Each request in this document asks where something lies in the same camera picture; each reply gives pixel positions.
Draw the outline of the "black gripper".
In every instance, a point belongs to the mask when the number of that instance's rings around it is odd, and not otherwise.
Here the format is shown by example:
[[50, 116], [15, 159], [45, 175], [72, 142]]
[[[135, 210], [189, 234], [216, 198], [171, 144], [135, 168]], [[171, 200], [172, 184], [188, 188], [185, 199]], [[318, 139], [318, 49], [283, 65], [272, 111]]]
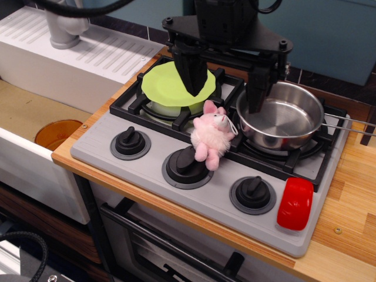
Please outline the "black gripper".
[[[195, 1], [195, 15], [165, 18], [162, 26], [169, 33], [174, 64], [186, 90], [197, 96], [203, 89], [207, 64], [200, 56], [211, 49], [275, 55], [277, 66], [285, 68], [292, 42], [266, 28], [258, 19], [260, 14], [276, 11], [281, 3], [274, 1], [261, 8], [258, 1]], [[276, 72], [269, 66], [254, 66], [248, 72], [249, 113], [261, 111], [276, 82]]]

